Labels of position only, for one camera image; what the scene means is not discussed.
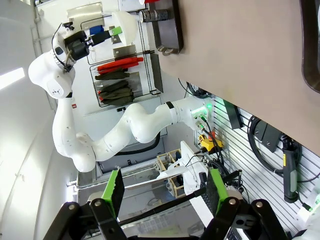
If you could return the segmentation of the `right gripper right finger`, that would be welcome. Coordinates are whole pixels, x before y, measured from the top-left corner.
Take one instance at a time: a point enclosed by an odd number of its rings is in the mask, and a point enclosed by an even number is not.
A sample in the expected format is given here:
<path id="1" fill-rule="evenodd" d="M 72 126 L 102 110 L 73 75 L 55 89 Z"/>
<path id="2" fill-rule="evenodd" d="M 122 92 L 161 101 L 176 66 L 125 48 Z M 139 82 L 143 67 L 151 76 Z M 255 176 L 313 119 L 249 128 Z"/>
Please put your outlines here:
<path id="1" fill-rule="evenodd" d="M 229 196 L 218 169 L 208 171 L 204 195 L 213 219 L 205 227 L 201 240 L 224 240 L 232 228 L 242 229 L 249 240 L 288 238 L 267 200 L 256 199 L 247 203 Z"/>

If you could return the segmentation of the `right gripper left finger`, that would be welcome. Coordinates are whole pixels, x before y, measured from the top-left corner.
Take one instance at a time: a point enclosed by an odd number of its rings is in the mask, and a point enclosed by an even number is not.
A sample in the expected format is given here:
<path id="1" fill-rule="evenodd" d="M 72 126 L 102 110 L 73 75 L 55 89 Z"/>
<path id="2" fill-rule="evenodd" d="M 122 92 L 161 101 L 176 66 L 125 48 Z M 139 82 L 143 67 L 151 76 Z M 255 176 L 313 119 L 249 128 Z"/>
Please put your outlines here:
<path id="1" fill-rule="evenodd" d="M 84 205 L 65 202 L 44 236 L 45 240 L 83 240 L 91 231 L 99 230 L 104 240 L 126 240 L 117 217 L 125 186 L 121 170 L 111 172 L 101 197 Z"/>

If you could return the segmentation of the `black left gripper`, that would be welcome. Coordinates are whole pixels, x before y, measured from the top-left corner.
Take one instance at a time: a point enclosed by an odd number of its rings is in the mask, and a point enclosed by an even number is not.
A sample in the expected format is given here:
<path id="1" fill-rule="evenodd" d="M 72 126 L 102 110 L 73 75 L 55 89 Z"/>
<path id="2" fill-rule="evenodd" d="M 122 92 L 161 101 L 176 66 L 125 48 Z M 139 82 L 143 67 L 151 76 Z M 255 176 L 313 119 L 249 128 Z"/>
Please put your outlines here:
<path id="1" fill-rule="evenodd" d="M 109 31 L 103 31 L 94 35 L 90 35 L 87 39 L 87 35 L 84 31 L 78 31 L 65 38 L 64 44 L 67 50 L 71 51 L 70 55 L 72 59 L 80 60 L 89 55 L 89 46 L 101 44 L 111 36 L 117 36 L 122 32 L 122 28 L 120 26 L 117 26 L 110 29 Z"/>

